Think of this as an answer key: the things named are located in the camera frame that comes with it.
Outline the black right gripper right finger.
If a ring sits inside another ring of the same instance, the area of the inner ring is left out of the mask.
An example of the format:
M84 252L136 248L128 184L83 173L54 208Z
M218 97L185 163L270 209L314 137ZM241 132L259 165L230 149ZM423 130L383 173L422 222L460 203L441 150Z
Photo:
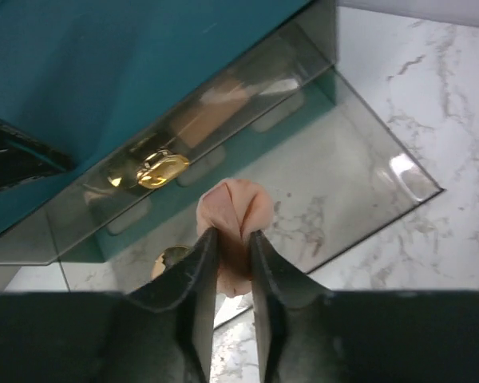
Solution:
M479 382L479 291L330 290L249 239L263 382Z

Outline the foundation bottle grey cap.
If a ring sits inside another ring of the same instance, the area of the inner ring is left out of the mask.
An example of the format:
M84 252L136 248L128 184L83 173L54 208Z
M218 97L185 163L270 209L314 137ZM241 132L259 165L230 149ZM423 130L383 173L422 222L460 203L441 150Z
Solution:
M213 84L170 120L171 130L195 148L248 103L247 86L234 77Z

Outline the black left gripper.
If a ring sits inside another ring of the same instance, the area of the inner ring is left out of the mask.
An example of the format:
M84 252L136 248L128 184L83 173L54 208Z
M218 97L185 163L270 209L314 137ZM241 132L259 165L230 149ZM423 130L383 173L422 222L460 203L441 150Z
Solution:
M65 153L0 119L0 192L74 168Z

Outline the gold round jar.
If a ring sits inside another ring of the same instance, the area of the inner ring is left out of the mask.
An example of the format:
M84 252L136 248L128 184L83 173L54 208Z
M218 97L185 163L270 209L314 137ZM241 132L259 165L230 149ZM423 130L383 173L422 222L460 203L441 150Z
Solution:
M175 245L173 247L166 248L157 258L154 263L154 267L151 272L151 280L156 279L168 269L172 268L182 259L184 259L189 251L190 247L185 245Z

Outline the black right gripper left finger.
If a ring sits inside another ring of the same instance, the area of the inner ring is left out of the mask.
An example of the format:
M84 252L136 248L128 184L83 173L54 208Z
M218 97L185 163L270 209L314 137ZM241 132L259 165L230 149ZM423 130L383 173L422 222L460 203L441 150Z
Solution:
M206 382L219 262L209 229L130 294L0 294L0 382Z

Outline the peach makeup sponge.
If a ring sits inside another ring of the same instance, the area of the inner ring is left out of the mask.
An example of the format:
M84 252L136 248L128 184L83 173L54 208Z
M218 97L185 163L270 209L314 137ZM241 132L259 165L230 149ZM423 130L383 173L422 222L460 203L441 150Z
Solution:
M220 264L216 290L229 298L251 291L249 237L267 229L274 215L269 193L246 179L224 179L199 200L196 231L202 235L214 227L218 231Z

